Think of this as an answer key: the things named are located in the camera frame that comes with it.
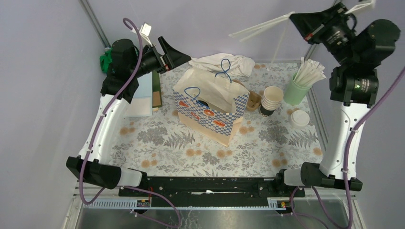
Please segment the black coffee lid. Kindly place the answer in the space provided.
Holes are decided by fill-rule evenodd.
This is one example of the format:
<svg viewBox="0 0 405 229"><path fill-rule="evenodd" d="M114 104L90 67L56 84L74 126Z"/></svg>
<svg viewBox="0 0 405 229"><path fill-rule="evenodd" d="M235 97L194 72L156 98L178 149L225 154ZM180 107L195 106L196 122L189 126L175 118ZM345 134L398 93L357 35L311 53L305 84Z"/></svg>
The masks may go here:
<svg viewBox="0 0 405 229"><path fill-rule="evenodd" d="M207 102L203 101L203 100L197 100L197 103L205 108L209 108L209 105Z"/></svg>

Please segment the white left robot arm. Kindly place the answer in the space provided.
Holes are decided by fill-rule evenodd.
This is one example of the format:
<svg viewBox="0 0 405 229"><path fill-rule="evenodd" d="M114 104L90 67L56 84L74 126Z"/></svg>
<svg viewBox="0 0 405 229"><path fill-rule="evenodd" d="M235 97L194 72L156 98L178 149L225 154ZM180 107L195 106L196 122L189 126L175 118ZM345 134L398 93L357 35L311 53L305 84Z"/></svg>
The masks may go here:
<svg viewBox="0 0 405 229"><path fill-rule="evenodd" d="M117 133L118 123L132 102L139 87L138 78L152 71L168 72L191 60L160 36L158 41L164 51L161 55L155 46L144 45L139 50L130 39L120 39L112 44L111 63L102 83L99 110L94 124L78 156L68 157L66 166L82 183L113 189L129 186L136 196L148 191L143 172L109 165L109 156Z"/></svg>

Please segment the stack of black paper cups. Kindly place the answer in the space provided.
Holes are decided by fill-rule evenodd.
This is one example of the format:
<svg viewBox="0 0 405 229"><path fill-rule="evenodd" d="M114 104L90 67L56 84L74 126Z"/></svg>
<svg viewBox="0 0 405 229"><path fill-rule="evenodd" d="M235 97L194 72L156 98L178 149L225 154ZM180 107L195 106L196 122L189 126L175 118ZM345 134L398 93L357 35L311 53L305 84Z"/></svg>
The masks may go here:
<svg viewBox="0 0 405 229"><path fill-rule="evenodd" d="M283 97L283 90L279 87L267 87L261 99L260 114L264 117L271 116L279 108Z"/></svg>

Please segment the white straw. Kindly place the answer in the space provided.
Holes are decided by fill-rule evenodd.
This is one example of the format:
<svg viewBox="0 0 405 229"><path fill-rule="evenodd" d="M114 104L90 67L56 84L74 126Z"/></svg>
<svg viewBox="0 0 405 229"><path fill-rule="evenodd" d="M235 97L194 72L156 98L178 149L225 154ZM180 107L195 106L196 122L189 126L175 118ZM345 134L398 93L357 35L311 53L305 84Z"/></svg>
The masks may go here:
<svg viewBox="0 0 405 229"><path fill-rule="evenodd" d="M263 22L263 23L260 23L260 24L251 26L251 27L249 27L249 28L243 29L243 30L238 31L238 32L235 32L235 33L231 33L231 34L229 34L228 36L229 36L229 37L237 37L237 36L240 36L240 35L242 35L242 34L244 34L244 33L248 33L248 32L254 33L255 31L257 31L257 30L259 30L259 29L261 29L261 28L264 28L264 27L268 27L268 26L273 26L273 27L274 27L275 25L277 25L277 24L279 24L279 23L281 23L281 22L283 22L283 21L288 20L288 19L290 18L290 16L291 16L292 14L294 14L294 13L295 13L295 12L292 11L292 12L290 12L290 13L287 13L287 14L282 15L282 16L280 16L280 17L274 18L274 19L272 19L272 20L265 21L265 22Z"/></svg>
<svg viewBox="0 0 405 229"><path fill-rule="evenodd" d="M255 31L254 33L252 33L252 34L250 34L250 35L248 35L248 36L246 36L246 37L240 39L239 41L240 41L240 42L245 42L245 41L247 41L247 40L249 40L249 39L251 39L251 38L253 38L253 37L255 37L255 36L258 36L258 35L264 33L265 31L268 31L268 30L271 29L271 28L273 28L273 26L268 26L268 27L261 28L261 29Z"/></svg>

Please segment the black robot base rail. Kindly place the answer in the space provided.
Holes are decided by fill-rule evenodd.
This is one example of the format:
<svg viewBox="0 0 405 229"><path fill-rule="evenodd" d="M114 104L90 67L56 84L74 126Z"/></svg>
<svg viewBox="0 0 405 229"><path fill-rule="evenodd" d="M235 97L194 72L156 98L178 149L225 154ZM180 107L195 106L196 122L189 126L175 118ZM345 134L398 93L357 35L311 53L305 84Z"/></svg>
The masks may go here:
<svg viewBox="0 0 405 229"><path fill-rule="evenodd" d="M147 176L139 186L163 195L176 207L267 207L271 198L288 201L294 186L276 177Z"/></svg>

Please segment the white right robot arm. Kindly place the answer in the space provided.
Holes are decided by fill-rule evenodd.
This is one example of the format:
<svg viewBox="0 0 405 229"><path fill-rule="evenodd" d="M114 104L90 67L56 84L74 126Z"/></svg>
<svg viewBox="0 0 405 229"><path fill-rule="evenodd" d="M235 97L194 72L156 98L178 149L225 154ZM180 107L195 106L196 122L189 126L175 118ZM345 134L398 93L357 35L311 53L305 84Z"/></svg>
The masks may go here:
<svg viewBox="0 0 405 229"><path fill-rule="evenodd" d="M326 187L360 191L356 157L363 124L380 104L376 68L395 51L400 29L392 21L378 19L356 33L347 24L355 14L374 8L375 1L361 0L348 9L343 3L320 12L294 13L290 20L309 44L323 44L338 61L329 79L335 110L334 135L320 163L305 162L297 169L283 169L274 183L275 193L285 197L293 186Z"/></svg>

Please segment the blue checkered paper bag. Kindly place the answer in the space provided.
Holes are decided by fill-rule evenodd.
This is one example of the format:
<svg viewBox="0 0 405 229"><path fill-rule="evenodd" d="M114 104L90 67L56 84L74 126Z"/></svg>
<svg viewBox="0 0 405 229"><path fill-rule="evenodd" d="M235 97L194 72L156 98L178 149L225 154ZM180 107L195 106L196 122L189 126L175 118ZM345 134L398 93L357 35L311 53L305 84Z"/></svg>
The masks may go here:
<svg viewBox="0 0 405 229"><path fill-rule="evenodd" d="M214 74L192 67L173 87L180 122L225 147L241 126L249 97L248 90L232 83L228 70Z"/></svg>

